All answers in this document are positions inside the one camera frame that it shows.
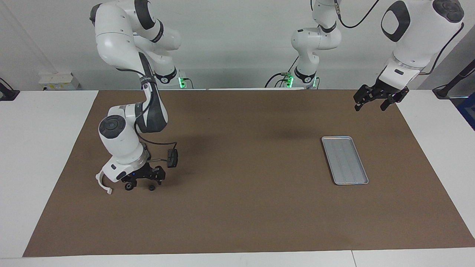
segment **black stand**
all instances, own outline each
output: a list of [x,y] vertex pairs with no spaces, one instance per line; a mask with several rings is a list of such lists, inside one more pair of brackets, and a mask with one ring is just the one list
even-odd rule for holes
[[3,93],[3,97],[0,98],[0,101],[13,101],[20,93],[18,90],[7,89],[2,83],[0,83],[0,92]]
[[444,88],[442,89],[434,89],[432,90],[432,92],[434,92],[434,94],[437,96],[438,99],[450,99],[447,95],[448,95],[448,92],[450,90],[452,90],[452,88],[454,88],[454,86],[456,84],[458,84],[461,80],[467,78],[467,76],[469,74],[471,74],[471,72],[475,69],[475,59],[470,63],[468,64],[467,67],[464,68],[464,70],[462,70],[462,72],[460,72],[452,81],[450,81],[450,83],[448,83]]

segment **green light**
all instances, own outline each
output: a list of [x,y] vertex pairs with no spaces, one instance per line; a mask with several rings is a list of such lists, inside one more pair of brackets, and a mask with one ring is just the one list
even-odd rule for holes
[[178,81],[180,82],[180,88],[186,87],[186,82],[181,77],[178,77]]
[[293,84],[294,84],[294,77],[289,76],[289,78],[287,79],[287,88],[292,88]]

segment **black wheel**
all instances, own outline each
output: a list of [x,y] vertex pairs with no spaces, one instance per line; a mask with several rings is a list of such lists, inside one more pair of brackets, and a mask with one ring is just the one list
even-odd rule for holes
[[131,182],[128,182],[125,184],[125,190],[130,191],[133,189],[133,184]]

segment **black rubber cap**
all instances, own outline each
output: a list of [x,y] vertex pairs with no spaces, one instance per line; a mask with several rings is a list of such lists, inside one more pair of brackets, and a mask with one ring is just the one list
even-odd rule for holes
[[99,132],[107,139],[114,139],[120,135],[125,128],[125,119],[119,115],[106,117],[99,125]]
[[461,22],[465,16],[464,9],[458,0],[434,0],[434,10],[452,23]]

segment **metal tray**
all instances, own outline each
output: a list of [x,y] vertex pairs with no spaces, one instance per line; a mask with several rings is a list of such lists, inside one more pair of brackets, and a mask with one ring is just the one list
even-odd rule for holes
[[367,184],[364,171],[353,139],[349,136],[326,136],[323,147],[332,170],[333,181],[337,185]]

